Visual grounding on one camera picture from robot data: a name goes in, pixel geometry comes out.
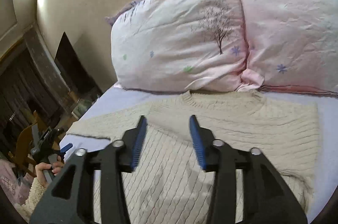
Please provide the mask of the person's left hand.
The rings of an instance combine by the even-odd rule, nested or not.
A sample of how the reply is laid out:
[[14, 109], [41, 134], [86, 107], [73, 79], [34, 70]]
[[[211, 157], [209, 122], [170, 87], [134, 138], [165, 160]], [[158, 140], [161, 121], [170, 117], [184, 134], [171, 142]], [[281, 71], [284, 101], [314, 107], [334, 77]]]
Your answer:
[[60, 156], [57, 156], [57, 161], [52, 164], [47, 164], [44, 162], [41, 162], [35, 166], [35, 172], [37, 175], [37, 180], [39, 183], [47, 188], [49, 186], [49, 182], [45, 178], [45, 172], [44, 171], [51, 171], [54, 176], [58, 175], [59, 172], [64, 167], [64, 162], [62, 161], [62, 158]]

